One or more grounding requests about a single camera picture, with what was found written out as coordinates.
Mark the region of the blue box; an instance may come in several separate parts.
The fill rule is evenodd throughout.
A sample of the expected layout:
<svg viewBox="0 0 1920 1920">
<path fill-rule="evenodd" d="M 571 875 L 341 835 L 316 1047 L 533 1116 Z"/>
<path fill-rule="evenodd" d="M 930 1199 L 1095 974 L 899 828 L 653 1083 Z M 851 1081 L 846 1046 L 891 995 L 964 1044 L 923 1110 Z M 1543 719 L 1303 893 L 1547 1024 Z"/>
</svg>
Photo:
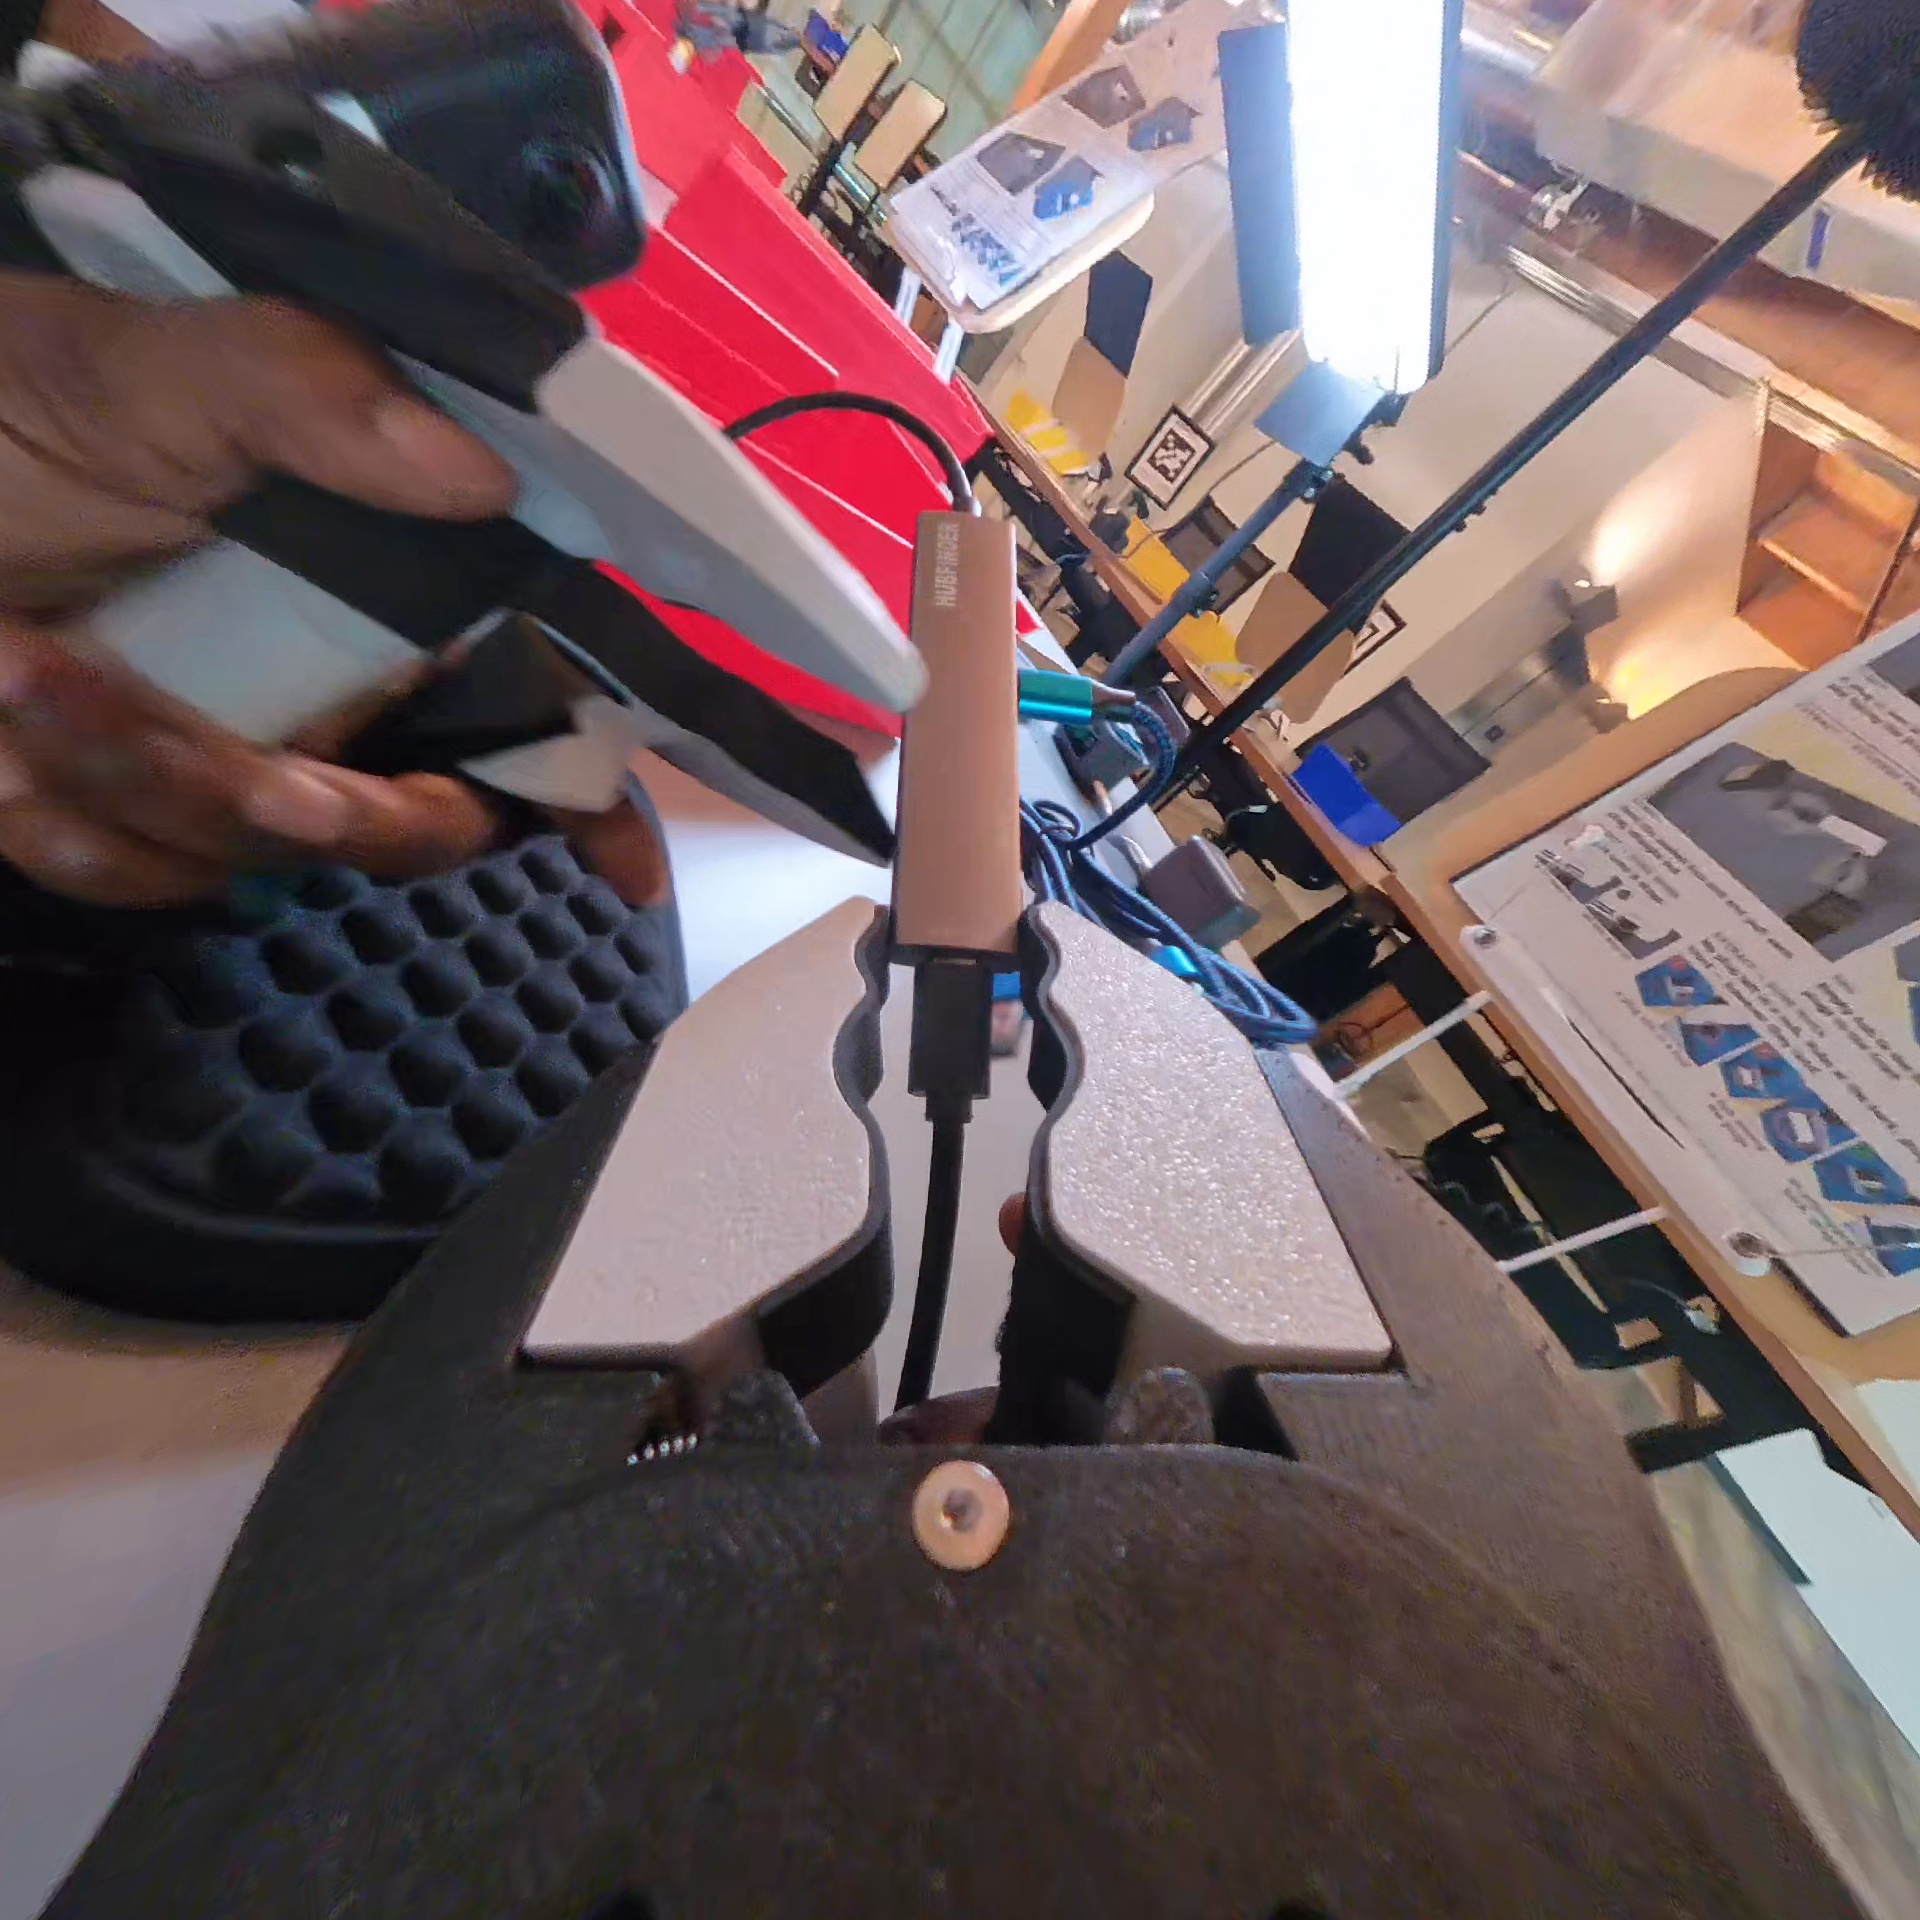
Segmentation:
<svg viewBox="0 0 1920 1920">
<path fill-rule="evenodd" d="M 1404 826 L 1327 741 L 1303 754 L 1290 781 L 1335 831 L 1363 847 L 1383 845 Z"/>
</svg>

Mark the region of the tan chair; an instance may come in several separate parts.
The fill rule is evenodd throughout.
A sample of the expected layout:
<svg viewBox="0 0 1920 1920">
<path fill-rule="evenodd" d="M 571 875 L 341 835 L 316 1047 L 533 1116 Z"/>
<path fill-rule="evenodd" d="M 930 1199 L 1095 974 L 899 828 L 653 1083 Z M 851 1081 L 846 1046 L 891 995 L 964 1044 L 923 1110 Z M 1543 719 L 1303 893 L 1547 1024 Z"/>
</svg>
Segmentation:
<svg viewBox="0 0 1920 1920">
<path fill-rule="evenodd" d="M 899 46 L 875 21 L 858 25 L 814 102 L 825 146 L 798 202 L 804 217 L 816 211 L 841 158 L 851 146 L 855 123 L 866 114 L 899 62 Z"/>
<path fill-rule="evenodd" d="M 948 102 L 924 82 L 903 82 L 853 156 L 864 194 L 855 211 L 857 236 L 864 236 L 884 216 L 889 195 L 921 164 L 946 116 Z"/>
</svg>

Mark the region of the large printed instruction sheet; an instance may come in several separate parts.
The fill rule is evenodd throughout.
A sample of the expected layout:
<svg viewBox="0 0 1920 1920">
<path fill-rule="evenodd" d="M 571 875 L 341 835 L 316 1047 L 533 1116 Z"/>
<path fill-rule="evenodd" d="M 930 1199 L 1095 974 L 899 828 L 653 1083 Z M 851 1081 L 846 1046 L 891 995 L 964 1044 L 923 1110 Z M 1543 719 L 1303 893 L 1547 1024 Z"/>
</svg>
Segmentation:
<svg viewBox="0 0 1920 1920">
<path fill-rule="evenodd" d="M 1847 1336 L 1918 1307 L 1916 702 L 1908 616 L 1454 883 L 1680 1220 Z"/>
</svg>

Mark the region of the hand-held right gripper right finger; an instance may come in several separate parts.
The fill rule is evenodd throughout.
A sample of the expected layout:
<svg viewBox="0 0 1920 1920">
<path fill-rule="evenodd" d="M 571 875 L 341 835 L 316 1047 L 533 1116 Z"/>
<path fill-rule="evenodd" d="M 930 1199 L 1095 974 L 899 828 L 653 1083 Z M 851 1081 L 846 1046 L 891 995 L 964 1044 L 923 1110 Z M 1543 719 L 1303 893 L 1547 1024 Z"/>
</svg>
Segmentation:
<svg viewBox="0 0 1920 1920">
<path fill-rule="evenodd" d="M 1266 1069 L 1202 991 L 1062 901 L 1020 922 L 1040 1126 L 1000 1330 L 999 1444 L 1101 1433 L 1166 1371 L 1371 1378 L 1397 1346 Z"/>
</svg>

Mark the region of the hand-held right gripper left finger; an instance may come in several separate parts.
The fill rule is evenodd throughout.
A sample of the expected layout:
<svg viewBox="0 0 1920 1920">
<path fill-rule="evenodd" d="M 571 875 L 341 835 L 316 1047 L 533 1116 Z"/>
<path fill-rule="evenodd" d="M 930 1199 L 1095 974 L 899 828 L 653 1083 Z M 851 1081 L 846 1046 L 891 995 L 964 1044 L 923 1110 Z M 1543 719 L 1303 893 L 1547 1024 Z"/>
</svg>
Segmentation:
<svg viewBox="0 0 1920 1920">
<path fill-rule="evenodd" d="M 857 1376 L 895 1300 L 886 909 L 845 900 L 695 1000 L 657 1046 L 522 1336 L 524 1359 L 715 1393 Z"/>
</svg>

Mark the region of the led light panel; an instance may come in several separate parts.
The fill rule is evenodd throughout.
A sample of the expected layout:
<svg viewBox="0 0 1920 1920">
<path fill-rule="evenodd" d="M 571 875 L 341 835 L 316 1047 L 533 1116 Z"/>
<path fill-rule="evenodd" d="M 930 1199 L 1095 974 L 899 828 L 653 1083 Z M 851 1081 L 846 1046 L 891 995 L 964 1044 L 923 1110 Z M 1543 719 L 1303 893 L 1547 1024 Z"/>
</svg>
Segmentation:
<svg viewBox="0 0 1920 1920">
<path fill-rule="evenodd" d="M 1289 1 L 1216 37 L 1243 340 L 1383 395 L 1443 368 L 1461 1 Z"/>
</svg>

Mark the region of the black equipment case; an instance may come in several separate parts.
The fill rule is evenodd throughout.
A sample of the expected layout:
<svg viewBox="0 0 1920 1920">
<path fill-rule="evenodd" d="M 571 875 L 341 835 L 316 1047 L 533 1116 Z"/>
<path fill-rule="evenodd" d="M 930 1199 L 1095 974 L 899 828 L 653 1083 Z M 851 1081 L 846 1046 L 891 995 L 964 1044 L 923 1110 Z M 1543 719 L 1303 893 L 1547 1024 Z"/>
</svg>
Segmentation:
<svg viewBox="0 0 1920 1920">
<path fill-rule="evenodd" d="M 1493 769 L 1489 755 L 1409 676 L 1317 731 L 1303 748 L 1303 757 L 1319 749 L 1337 755 L 1399 830 L 1449 803 Z"/>
</svg>

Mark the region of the black boom pole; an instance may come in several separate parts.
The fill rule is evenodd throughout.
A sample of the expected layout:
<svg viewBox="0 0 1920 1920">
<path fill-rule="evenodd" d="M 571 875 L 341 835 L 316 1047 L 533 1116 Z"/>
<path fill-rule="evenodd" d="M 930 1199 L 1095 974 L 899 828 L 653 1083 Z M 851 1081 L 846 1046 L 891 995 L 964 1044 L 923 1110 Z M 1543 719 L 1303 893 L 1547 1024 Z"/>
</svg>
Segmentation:
<svg viewBox="0 0 1920 1920">
<path fill-rule="evenodd" d="M 1296 638 L 1272 665 L 1236 693 L 1212 719 L 1170 757 L 1161 778 L 1162 792 L 1175 792 L 1191 781 L 1202 759 L 1216 748 L 1232 741 L 1304 667 L 1317 663 L 1344 633 L 1364 623 L 1366 616 L 1404 577 L 1434 553 L 1446 539 L 1462 532 L 1487 506 L 1528 468 L 1551 444 L 1583 419 L 1603 395 L 1638 368 L 1653 352 L 1666 344 L 1680 323 L 1692 319 L 1699 307 L 1795 219 L 1807 214 L 1829 188 L 1844 173 L 1865 164 L 1884 122 L 1860 120 L 1842 126 L 1826 146 L 1777 188 L 1763 206 L 1729 237 L 1714 243 L 1661 299 L 1651 304 L 1634 323 L 1599 353 L 1564 389 L 1539 413 L 1507 438 L 1468 478 L 1454 488 L 1427 518 L 1413 526 L 1404 539 L 1390 548 L 1379 564 L 1364 572 L 1320 617 Z"/>
</svg>

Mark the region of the wooden shelf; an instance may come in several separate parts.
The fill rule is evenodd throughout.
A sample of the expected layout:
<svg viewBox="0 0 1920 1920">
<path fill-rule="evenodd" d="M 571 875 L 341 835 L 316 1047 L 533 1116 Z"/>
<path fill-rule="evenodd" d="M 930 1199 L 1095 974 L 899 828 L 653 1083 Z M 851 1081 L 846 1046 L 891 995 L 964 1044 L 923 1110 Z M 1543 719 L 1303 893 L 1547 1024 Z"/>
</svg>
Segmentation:
<svg viewBox="0 0 1920 1920">
<path fill-rule="evenodd" d="M 1767 388 L 1738 616 L 1801 670 L 1918 609 L 1918 453 L 1801 381 Z"/>
</svg>

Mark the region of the grey metal usb hub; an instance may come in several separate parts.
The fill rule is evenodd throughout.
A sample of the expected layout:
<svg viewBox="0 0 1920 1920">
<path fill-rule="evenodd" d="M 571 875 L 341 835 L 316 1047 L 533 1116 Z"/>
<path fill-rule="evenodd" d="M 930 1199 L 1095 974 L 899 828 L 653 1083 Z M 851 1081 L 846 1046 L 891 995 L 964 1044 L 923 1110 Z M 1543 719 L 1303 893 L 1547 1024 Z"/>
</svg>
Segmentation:
<svg viewBox="0 0 1920 1920">
<path fill-rule="evenodd" d="M 901 734 L 892 946 L 907 964 L 1016 953 L 1024 909 L 1015 530 L 927 512 L 910 640 L 924 692 Z"/>
</svg>

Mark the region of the black light stand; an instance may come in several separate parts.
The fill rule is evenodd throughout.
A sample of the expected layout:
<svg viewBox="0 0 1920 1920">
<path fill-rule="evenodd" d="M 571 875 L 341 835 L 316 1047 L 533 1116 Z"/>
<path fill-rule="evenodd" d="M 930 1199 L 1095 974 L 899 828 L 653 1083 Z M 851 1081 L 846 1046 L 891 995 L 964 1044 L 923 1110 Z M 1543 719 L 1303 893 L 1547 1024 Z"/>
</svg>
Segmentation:
<svg viewBox="0 0 1920 1920">
<path fill-rule="evenodd" d="M 1296 456 L 1285 478 L 1244 516 L 1198 567 L 1187 573 L 1162 608 L 1108 663 L 1102 683 L 1118 693 L 1135 688 L 1143 663 L 1155 660 L 1162 642 L 1191 616 L 1211 611 L 1225 577 L 1252 552 L 1260 538 L 1298 501 L 1311 500 L 1332 480 L 1340 456 L 1372 426 L 1394 424 L 1406 398 L 1308 361 L 1260 416 L 1260 431 Z"/>
</svg>

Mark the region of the black-and-white fiducial tag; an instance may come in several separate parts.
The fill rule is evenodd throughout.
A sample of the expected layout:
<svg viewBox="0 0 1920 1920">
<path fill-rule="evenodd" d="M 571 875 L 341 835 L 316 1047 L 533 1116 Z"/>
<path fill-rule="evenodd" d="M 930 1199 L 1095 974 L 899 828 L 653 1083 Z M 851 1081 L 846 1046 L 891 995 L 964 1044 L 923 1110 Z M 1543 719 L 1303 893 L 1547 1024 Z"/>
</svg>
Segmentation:
<svg viewBox="0 0 1920 1920">
<path fill-rule="evenodd" d="M 1155 509 L 1169 509 L 1212 451 L 1215 438 L 1173 403 L 1124 468 L 1124 480 Z"/>
</svg>

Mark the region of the small printed instruction sheet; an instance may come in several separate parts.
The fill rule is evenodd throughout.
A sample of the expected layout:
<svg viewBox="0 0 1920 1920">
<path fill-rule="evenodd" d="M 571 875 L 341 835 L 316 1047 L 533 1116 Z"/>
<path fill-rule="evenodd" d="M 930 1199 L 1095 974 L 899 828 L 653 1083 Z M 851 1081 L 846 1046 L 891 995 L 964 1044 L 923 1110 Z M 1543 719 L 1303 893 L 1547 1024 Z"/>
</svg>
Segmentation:
<svg viewBox="0 0 1920 1920">
<path fill-rule="evenodd" d="M 1150 3 L 1070 80 L 895 191 L 884 234 L 948 311 L 987 313 L 1226 152 L 1226 32 L 1272 3 Z"/>
</svg>

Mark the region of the black foam-lined case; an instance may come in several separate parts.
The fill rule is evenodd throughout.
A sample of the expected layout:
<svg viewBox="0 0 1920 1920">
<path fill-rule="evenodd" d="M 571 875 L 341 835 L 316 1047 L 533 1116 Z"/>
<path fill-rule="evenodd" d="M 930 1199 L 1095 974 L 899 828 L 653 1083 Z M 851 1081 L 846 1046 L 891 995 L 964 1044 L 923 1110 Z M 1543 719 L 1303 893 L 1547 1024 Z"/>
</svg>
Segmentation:
<svg viewBox="0 0 1920 1920">
<path fill-rule="evenodd" d="M 181 907 L 5 875 L 5 1278 L 189 1326 L 346 1324 L 689 1006 L 655 806 L 436 875 Z"/>
</svg>

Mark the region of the person's left hand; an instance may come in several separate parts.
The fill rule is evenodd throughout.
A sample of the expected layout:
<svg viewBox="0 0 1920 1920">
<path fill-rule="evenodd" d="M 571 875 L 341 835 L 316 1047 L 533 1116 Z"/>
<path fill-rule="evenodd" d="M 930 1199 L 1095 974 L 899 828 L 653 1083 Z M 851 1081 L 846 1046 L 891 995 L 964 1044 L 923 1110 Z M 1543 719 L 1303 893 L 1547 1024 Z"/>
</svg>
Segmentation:
<svg viewBox="0 0 1920 1920">
<path fill-rule="evenodd" d="M 150 304 L 40 274 L 2 299 L 5 874 L 108 907 L 245 872 L 413 879 L 489 851 L 459 780 L 381 780 L 219 728 L 74 626 L 283 471 L 376 509 L 507 513 L 519 480 L 374 348 L 274 299 Z"/>
</svg>

